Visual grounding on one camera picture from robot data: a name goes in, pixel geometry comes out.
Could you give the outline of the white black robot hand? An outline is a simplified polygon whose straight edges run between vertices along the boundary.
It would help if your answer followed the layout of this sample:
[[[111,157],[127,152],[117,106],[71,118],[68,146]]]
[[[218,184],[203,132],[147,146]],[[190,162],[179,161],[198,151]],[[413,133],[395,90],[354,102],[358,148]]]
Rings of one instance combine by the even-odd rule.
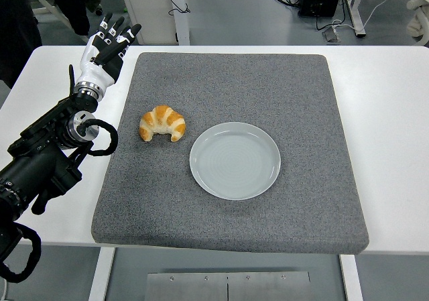
[[[91,84],[106,91],[107,87],[117,82],[123,58],[141,25],[123,25],[123,17],[110,24],[111,18],[111,13],[106,14],[96,33],[89,38],[80,61],[81,75],[76,81],[77,85]]]

